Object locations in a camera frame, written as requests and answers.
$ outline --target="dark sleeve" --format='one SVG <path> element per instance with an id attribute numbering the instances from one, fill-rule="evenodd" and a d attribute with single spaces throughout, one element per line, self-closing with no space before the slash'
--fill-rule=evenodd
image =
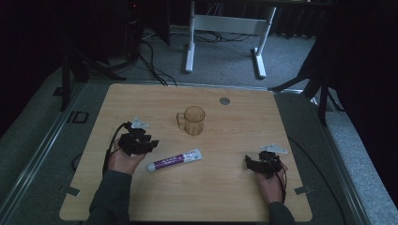
<path id="1" fill-rule="evenodd" d="M 129 224 L 130 184 L 131 175 L 105 172 L 85 224 Z"/>
<path id="2" fill-rule="evenodd" d="M 273 202 L 268 206 L 269 223 L 271 225 L 291 225 L 296 224 L 295 219 L 289 209 L 280 202 Z"/>

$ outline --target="table top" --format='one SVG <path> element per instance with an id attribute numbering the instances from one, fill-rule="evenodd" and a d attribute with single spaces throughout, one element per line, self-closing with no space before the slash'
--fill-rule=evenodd
<path id="1" fill-rule="evenodd" d="M 221 98 L 229 98 L 223 105 Z M 196 105 L 206 112 L 203 132 L 190 136 L 176 114 Z M 312 212 L 301 188 L 274 96 L 268 91 L 214 87 L 111 85 L 60 211 L 64 220 L 86 220 L 99 187 L 105 151 L 123 123 L 135 116 L 149 123 L 146 134 L 160 140 L 135 171 L 131 182 L 130 219 L 141 221 L 267 221 L 268 210 L 244 156 L 258 159 L 260 145 L 278 144 L 288 151 L 285 205 L 296 221 Z M 126 133 L 121 129 L 119 136 Z M 199 148 L 203 159 L 149 172 L 146 165 Z"/>

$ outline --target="toothpaste tube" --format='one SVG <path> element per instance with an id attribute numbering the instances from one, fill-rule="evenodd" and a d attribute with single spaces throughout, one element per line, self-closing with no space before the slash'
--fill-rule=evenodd
<path id="1" fill-rule="evenodd" d="M 173 166 L 180 163 L 192 162 L 200 159 L 202 159 L 202 154 L 200 153 L 199 148 L 196 148 L 175 157 L 169 157 L 156 162 L 149 163 L 147 165 L 147 168 L 149 172 L 154 172 L 161 168 Z"/>

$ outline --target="person's right hand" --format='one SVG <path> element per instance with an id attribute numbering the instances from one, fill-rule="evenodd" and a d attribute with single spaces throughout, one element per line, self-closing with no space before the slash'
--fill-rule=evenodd
<path id="1" fill-rule="evenodd" d="M 278 172 L 278 175 L 283 183 L 282 187 L 281 182 L 276 175 L 273 175 L 267 179 L 265 174 L 254 172 L 260 186 L 261 194 L 263 195 L 263 199 L 266 201 L 266 204 L 274 202 L 283 203 L 283 188 L 286 183 L 284 180 L 284 173 L 287 171 L 287 167 L 283 163 L 282 167 L 283 168 Z"/>

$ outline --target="tube cap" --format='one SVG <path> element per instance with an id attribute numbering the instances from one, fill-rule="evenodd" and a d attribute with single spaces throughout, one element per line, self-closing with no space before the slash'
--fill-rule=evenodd
<path id="1" fill-rule="evenodd" d="M 148 171 L 149 172 L 154 172 L 154 171 L 156 171 L 156 167 L 155 167 L 155 164 L 152 162 L 152 163 L 149 163 L 148 165 L 147 165 L 147 168 L 148 168 Z"/>

